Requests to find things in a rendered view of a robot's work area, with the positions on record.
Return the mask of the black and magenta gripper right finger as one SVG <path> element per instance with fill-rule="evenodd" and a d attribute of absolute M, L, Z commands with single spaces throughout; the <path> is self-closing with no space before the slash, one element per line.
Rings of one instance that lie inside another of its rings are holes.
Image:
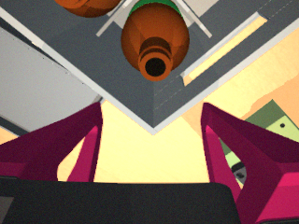
<path fill-rule="evenodd" d="M 209 182 L 228 186 L 241 224 L 299 218 L 299 142 L 203 102 L 201 133 Z M 240 188 L 221 141 L 244 163 Z"/>

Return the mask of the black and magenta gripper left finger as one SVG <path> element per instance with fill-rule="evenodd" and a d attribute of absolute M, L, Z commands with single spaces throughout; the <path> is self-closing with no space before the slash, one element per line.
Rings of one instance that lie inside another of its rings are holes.
<path fill-rule="evenodd" d="M 75 114 L 0 144 L 0 175 L 28 180 L 58 180 L 60 163 L 84 138 L 66 181 L 94 182 L 103 114 L 95 102 Z"/>

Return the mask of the dark grey crate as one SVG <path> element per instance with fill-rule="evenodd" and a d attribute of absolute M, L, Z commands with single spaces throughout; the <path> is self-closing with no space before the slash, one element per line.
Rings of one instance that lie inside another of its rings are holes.
<path fill-rule="evenodd" d="M 150 81 L 121 50 L 123 25 L 138 0 L 131 1 L 83 18 L 54 0 L 0 0 L 0 17 L 152 135 L 299 27 L 299 0 L 172 0 L 187 24 L 189 50 L 167 78 Z M 185 86 L 183 78 L 260 16 L 264 24 Z"/>

